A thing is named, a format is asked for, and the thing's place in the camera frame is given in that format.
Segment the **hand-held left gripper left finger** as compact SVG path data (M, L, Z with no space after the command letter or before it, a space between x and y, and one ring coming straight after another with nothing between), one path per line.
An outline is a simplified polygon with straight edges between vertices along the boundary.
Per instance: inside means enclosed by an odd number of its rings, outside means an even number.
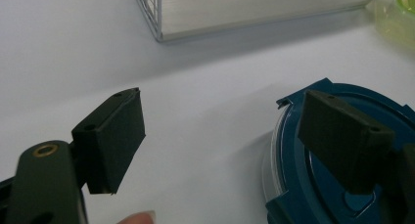
M81 184L91 194L115 194L146 136L140 90L111 95L71 135Z

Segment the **translucent green square container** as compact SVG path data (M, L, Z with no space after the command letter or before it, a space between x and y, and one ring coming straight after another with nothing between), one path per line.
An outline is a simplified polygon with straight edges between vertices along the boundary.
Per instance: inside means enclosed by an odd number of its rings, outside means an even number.
M376 30L415 57L415 0L370 0Z

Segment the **blue round lid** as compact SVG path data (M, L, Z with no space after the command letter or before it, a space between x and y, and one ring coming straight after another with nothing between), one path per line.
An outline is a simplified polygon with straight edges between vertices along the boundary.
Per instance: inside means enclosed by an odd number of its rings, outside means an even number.
M346 101L394 132L367 195L348 192L299 139L305 93ZM415 111L360 86L317 81L278 100L282 113L262 163L269 224L415 224Z

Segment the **white wire rack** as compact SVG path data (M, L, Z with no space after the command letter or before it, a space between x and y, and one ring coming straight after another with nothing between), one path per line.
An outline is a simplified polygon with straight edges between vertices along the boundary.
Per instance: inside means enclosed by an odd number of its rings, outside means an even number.
M353 10L372 0L137 0L155 39L168 42L228 29Z

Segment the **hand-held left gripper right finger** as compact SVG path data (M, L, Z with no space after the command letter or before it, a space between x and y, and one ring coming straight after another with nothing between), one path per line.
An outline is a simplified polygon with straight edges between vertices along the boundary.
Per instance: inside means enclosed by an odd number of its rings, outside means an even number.
M374 190L379 162L391 150L394 132L340 98L308 90L299 139L348 192L367 195Z

